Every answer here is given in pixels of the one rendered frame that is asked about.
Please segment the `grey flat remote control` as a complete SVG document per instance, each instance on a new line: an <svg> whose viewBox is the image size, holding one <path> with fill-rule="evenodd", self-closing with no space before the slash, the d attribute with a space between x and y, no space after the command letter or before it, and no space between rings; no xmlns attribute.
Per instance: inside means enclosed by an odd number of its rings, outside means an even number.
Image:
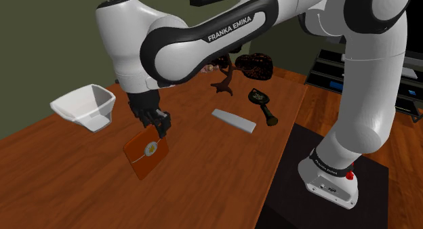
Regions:
<svg viewBox="0 0 423 229"><path fill-rule="evenodd" d="M243 131L246 131L247 133L252 133L256 127L255 122L252 122L250 120L244 119L243 117L220 109L214 109L211 114L216 118L224 121L225 123L228 123L229 125L232 125Z"/></svg>

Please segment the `black shelf unit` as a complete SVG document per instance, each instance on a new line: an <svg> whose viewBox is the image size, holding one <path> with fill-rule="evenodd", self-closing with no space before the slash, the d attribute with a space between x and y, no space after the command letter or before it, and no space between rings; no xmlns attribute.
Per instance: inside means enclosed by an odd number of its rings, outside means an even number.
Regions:
<svg viewBox="0 0 423 229"><path fill-rule="evenodd" d="M342 93L344 82L343 55L321 49L315 58L305 84L320 87L335 93ZM403 68L395 108L409 115L414 123L423 119L417 103L423 104L423 71Z"/></svg>

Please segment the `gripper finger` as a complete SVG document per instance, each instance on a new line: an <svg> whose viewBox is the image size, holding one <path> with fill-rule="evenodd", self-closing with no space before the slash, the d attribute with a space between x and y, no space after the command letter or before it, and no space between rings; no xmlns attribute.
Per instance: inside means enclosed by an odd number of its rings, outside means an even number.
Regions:
<svg viewBox="0 0 423 229"><path fill-rule="evenodd" d="M138 110L138 118L142 122L144 128L147 128L151 124L149 112L144 112L143 110Z"/></svg>
<svg viewBox="0 0 423 229"><path fill-rule="evenodd" d="M159 108L150 112L150 121L155 126L160 138L164 138L167 130L172 126L171 115L166 111L160 111Z"/></svg>

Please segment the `dark bonsai tree figure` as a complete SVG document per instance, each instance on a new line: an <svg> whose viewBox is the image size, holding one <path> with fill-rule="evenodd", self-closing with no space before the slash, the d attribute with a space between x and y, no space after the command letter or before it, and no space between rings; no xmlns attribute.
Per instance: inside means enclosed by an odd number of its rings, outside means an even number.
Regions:
<svg viewBox="0 0 423 229"><path fill-rule="evenodd" d="M243 54L236 58L235 63L232 63L230 54L239 53L241 47L238 47L228 54L220 56L210 63L206 64L200 72L213 72L219 70L226 75L226 78L220 83L212 83L211 86L216 88L216 92L228 92L233 94L229 84L233 77L233 72L239 70L243 75L249 79L267 81L273 75L273 61L270 56L261 53Z"/></svg>

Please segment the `orange book with round emblem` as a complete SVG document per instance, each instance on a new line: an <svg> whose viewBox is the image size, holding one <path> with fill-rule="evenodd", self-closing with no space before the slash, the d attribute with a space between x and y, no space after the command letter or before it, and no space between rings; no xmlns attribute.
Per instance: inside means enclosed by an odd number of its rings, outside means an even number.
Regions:
<svg viewBox="0 0 423 229"><path fill-rule="evenodd" d="M123 147L123 151L139 180L143 180L168 154L166 137L160 138L149 125Z"/></svg>

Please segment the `black hand mirror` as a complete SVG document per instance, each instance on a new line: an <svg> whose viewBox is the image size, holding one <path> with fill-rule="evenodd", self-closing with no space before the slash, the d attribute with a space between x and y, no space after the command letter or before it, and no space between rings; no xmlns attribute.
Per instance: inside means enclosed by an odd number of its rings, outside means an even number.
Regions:
<svg viewBox="0 0 423 229"><path fill-rule="evenodd" d="M266 117L266 124L268 126L274 126L278 123L278 118L275 117L266 106L270 102L270 98L265 93L253 88L248 94L248 99L250 102L260 106Z"/></svg>

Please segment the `white square bowl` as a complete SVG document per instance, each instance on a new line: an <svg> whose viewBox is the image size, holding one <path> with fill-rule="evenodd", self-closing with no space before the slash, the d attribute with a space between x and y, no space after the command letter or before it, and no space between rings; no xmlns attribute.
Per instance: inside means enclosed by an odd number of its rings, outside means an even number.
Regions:
<svg viewBox="0 0 423 229"><path fill-rule="evenodd" d="M50 102L63 119L97 132L112 122L115 95L100 85L89 84Z"/></svg>

